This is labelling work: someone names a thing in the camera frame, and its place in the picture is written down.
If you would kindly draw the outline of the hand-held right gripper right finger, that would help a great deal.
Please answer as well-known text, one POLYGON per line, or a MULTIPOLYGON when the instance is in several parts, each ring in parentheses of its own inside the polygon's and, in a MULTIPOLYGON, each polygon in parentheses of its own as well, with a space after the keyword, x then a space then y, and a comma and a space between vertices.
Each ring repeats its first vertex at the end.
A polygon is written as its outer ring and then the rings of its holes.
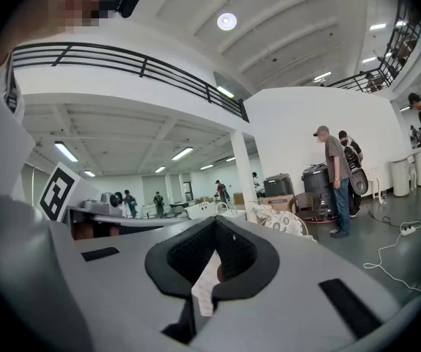
POLYGON ((279 254, 265 238, 223 216, 215 218, 214 237, 215 250, 221 260, 222 281, 212 290, 213 301, 252 298, 276 276, 279 254))

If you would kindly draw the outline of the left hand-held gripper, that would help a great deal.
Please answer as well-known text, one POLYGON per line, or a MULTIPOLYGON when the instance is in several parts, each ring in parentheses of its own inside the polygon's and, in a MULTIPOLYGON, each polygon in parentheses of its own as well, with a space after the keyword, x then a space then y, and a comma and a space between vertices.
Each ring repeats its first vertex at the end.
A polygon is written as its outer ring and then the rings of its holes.
POLYGON ((116 195, 100 193, 91 183, 59 162, 43 189, 40 209, 47 219, 67 225, 75 240, 114 237, 155 230, 189 218, 127 219, 118 217, 116 195))

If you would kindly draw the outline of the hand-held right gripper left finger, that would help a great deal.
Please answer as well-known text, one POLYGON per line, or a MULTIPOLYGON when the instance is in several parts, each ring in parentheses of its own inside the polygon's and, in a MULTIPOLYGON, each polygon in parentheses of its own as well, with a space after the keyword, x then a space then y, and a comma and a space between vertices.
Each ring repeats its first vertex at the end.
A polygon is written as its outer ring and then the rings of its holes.
POLYGON ((216 219, 209 217, 157 243, 146 254, 147 275, 161 293, 184 300, 177 322, 161 333, 188 344, 197 335, 191 289, 216 250, 216 219))

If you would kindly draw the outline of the checked floral tablecloth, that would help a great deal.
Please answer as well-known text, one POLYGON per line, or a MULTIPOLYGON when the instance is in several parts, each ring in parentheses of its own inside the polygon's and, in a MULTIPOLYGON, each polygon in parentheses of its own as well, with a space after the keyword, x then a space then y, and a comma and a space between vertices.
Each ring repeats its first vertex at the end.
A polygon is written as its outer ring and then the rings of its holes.
POLYGON ((220 283, 218 278, 220 265, 220 257, 214 251, 203 272, 191 289, 192 295, 197 298, 201 316, 211 317, 213 315, 212 290, 220 283))

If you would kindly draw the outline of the black white floral cushion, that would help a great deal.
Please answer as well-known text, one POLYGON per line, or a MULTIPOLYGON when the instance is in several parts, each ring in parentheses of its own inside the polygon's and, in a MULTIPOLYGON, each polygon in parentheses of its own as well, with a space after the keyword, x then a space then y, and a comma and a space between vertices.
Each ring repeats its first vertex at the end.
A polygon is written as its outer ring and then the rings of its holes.
POLYGON ((309 235, 306 224, 289 211, 265 211, 258 216, 261 224, 273 230, 279 230, 296 236, 309 235))

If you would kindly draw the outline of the white sink cabinet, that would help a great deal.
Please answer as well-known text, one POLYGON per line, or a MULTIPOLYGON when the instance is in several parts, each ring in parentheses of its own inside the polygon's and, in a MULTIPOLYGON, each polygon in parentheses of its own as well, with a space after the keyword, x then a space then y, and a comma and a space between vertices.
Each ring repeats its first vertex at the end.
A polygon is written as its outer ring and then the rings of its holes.
POLYGON ((246 220, 245 210, 229 209, 224 203, 202 202, 185 208, 190 219, 207 218, 211 216, 223 216, 226 218, 246 220))

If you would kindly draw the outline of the cardboard box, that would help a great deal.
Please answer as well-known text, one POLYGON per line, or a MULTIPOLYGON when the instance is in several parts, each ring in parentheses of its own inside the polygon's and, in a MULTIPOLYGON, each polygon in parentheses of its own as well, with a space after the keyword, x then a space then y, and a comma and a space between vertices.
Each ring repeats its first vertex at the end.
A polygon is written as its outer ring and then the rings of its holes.
POLYGON ((275 211, 288 211, 291 212, 290 209, 290 201, 293 199, 293 195, 284 195, 278 197, 265 197, 263 198, 263 204, 271 206, 275 211))

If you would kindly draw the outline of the brown wicker chair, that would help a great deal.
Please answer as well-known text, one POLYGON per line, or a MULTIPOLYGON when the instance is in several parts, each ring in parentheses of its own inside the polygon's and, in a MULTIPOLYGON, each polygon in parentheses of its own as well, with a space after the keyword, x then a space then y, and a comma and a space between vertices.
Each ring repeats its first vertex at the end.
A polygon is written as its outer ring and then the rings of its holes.
POLYGON ((295 195, 290 203, 290 210, 302 221, 315 225, 314 227, 309 227, 308 230, 314 239, 318 240, 321 222, 321 198, 317 194, 302 193, 295 195))

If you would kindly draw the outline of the black box appliance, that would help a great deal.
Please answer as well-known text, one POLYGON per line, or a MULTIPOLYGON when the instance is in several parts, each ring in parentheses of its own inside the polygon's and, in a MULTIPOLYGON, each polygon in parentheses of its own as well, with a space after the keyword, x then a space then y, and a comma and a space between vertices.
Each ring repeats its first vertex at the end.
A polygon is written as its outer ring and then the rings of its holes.
POLYGON ((289 174, 281 173, 268 177, 263 182, 266 197, 282 197, 293 194, 293 184, 289 174))

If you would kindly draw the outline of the white pillar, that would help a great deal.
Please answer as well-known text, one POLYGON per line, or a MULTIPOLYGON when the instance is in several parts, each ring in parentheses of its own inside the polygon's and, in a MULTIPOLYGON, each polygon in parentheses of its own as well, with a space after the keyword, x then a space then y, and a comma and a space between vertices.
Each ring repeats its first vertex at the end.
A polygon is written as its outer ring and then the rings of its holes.
POLYGON ((253 211, 253 206, 257 203, 257 195, 252 179, 249 156, 247 154, 244 136, 241 131, 233 131, 230 134, 233 146, 233 154, 238 172, 238 179, 241 184, 241 190, 244 197, 246 218, 252 223, 257 223, 257 216, 253 211))

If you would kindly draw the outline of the tall black appliance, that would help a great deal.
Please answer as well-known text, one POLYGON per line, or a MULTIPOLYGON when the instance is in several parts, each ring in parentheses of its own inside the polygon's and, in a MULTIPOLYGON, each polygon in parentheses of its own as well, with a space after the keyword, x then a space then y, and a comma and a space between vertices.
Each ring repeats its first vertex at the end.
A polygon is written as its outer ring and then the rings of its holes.
POLYGON ((318 164, 305 169, 301 175, 306 193, 316 194, 321 201, 321 215, 325 219, 337 219, 337 204, 329 182, 327 165, 318 164))

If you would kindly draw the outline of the gray backpack device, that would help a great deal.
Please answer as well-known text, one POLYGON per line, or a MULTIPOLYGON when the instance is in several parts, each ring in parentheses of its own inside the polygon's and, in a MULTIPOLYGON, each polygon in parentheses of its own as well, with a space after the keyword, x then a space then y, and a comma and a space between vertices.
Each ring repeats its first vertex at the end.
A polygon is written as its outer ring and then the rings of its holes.
POLYGON ((354 193, 363 196, 368 191, 368 179, 365 171, 362 168, 354 169, 351 172, 350 184, 354 193))

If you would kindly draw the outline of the white chair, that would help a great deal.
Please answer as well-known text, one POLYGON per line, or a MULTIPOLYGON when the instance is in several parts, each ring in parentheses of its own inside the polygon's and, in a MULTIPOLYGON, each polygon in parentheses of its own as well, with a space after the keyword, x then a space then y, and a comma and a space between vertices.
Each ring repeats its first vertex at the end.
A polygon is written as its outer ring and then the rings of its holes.
POLYGON ((369 183, 370 195, 373 200, 377 200, 380 205, 386 202, 387 189, 381 182, 381 177, 378 174, 378 168, 366 169, 365 174, 369 183))

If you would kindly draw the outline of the long black railing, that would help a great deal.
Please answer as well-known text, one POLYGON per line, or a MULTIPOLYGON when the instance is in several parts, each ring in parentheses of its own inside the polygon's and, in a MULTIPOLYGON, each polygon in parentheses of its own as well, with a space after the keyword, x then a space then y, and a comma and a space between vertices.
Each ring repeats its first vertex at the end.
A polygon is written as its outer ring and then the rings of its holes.
POLYGON ((117 70, 180 89, 246 122, 249 120, 242 101, 226 96, 201 78, 160 59, 116 46, 83 42, 20 45, 15 48, 14 64, 16 68, 79 65, 117 70))

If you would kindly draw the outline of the person's white shirt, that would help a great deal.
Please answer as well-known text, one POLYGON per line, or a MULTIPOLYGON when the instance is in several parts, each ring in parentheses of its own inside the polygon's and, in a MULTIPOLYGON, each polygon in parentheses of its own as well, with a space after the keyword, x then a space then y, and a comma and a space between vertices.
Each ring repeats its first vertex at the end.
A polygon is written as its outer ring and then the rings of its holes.
POLYGON ((0 100, 21 125, 25 113, 25 102, 14 73, 13 52, 7 55, 0 66, 0 100))

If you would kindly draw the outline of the round ceiling light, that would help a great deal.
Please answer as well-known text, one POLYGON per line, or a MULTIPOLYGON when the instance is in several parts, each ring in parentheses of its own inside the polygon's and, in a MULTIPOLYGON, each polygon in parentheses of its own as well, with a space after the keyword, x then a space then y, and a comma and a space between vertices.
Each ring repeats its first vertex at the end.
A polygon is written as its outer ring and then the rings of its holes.
POLYGON ((233 30, 237 26, 238 20, 232 13, 225 12, 217 18, 216 22, 217 26, 222 31, 227 32, 233 30))

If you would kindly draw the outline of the short black railing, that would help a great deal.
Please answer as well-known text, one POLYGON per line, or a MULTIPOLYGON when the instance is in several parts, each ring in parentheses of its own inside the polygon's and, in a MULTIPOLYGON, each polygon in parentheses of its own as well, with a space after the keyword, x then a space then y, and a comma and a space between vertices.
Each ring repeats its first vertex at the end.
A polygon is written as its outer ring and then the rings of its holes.
POLYGON ((368 94, 390 87, 406 66, 420 37, 421 14, 410 0, 398 0, 394 26, 385 51, 373 57, 377 64, 329 86, 368 94))

